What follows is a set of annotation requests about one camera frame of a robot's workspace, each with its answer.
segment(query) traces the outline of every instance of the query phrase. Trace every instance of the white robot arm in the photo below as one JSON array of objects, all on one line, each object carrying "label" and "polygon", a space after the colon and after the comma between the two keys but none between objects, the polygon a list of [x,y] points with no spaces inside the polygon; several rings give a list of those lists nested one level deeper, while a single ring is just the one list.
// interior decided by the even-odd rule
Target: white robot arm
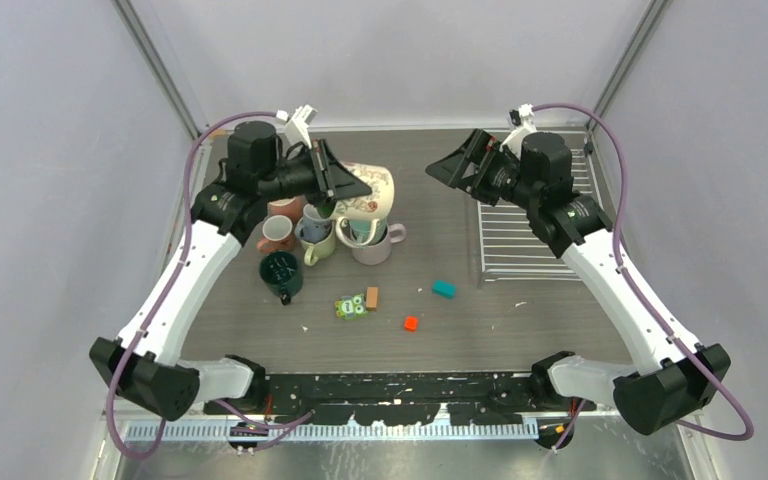
[{"label": "white robot arm", "polygon": [[572,153],[560,135],[538,132],[531,105],[510,112],[514,126],[499,142],[473,130],[455,152],[426,173],[489,205],[502,199],[526,211],[533,234],[582,279],[620,334],[632,365],[560,352],[532,366],[535,403],[583,398],[614,406],[642,434],[707,405],[716,389],[674,344],[688,346],[719,380],[731,362],[718,344],[703,346],[658,299],[625,250],[622,268],[674,333],[669,337],[617,268],[613,224],[593,198],[573,189]]},{"label": "white robot arm", "polygon": [[[125,345],[142,335],[117,385],[119,396],[166,420],[180,418],[195,402],[229,398],[244,410],[262,404],[268,389],[262,367],[236,356],[184,361],[181,348],[213,284],[266,218],[268,202],[304,195],[317,207],[333,208],[338,200],[372,193],[334,158],[325,141],[310,139],[308,123],[315,113],[308,105],[289,118],[279,112],[279,120],[286,122],[286,137],[302,147],[292,158],[284,158],[271,124],[253,121],[235,128],[228,140],[228,158],[220,162],[222,175],[196,196],[190,251],[171,289],[164,292],[178,267],[175,261],[119,335],[113,340],[98,338],[90,349],[93,364],[109,385]],[[187,248],[185,244],[182,239],[178,249]],[[152,308],[157,311],[143,329]]]}]

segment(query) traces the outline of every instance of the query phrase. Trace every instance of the wire rack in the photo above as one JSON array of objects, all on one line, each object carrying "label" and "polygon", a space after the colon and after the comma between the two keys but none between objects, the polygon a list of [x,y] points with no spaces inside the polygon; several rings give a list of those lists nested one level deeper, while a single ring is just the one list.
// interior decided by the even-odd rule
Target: wire rack
[{"label": "wire rack", "polygon": [[[599,205],[602,195],[591,156],[581,149],[572,150],[574,187],[593,195]],[[499,202],[495,207],[478,203],[481,278],[485,282],[501,280],[581,281],[528,228],[525,211],[516,205]]]}]

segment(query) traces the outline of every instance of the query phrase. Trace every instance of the pink mug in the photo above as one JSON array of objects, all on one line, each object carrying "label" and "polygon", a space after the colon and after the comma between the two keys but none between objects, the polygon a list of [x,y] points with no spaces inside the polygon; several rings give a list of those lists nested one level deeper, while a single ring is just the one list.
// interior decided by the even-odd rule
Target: pink mug
[{"label": "pink mug", "polygon": [[352,256],[355,260],[364,265],[378,265],[390,257],[394,243],[399,243],[407,237],[407,230],[401,223],[387,225],[387,232],[384,238],[375,245],[358,247],[352,249]]},{"label": "pink mug", "polygon": [[263,238],[257,242],[260,253],[291,252],[296,248],[293,221],[284,215],[273,215],[263,222]]},{"label": "pink mug", "polygon": [[274,202],[269,202],[266,205],[266,210],[270,215],[284,215],[293,222],[293,225],[295,225],[299,223],[299,220],[302,218],[304,203],[305,202],[302,200],[302,197],[276,200]]}]

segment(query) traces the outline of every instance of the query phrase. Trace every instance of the white mug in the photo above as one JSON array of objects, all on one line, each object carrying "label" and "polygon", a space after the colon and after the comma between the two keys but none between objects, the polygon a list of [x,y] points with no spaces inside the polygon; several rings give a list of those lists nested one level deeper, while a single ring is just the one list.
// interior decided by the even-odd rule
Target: white mug
[{"label": "white mug", "polygon": [[380,229],[387,228],[387,216],[393,208],[396,197],[396,183],[390,170],[377,165],[363,163],[343,163],[343,165],[369,185],[370,195],[364,197],[339,200],[328,218],[335,220],[338,227],[348,226],[349,220],[365,220],[370,222],[369,236],[363,242],[356,242],[347,236],[343,228],[337,228],[337,238],[345,245],[360,248],[369,245],[376,238]]}]

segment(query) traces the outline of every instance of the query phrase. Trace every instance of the metal floor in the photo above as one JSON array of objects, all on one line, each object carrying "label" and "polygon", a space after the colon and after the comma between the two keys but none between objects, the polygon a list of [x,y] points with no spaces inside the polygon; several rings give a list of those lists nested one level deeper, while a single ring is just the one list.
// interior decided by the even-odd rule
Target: metal floor
[{"label": "metal floor", "polygon": [[[135,444],[145,448],[144,444]],[[224,442],[168,443],[117,480],[685,480],[693,474],[676,427],[649,437],[617,417],[583,416],[558,455],[530,440],[284,443],[236,456]]]}]

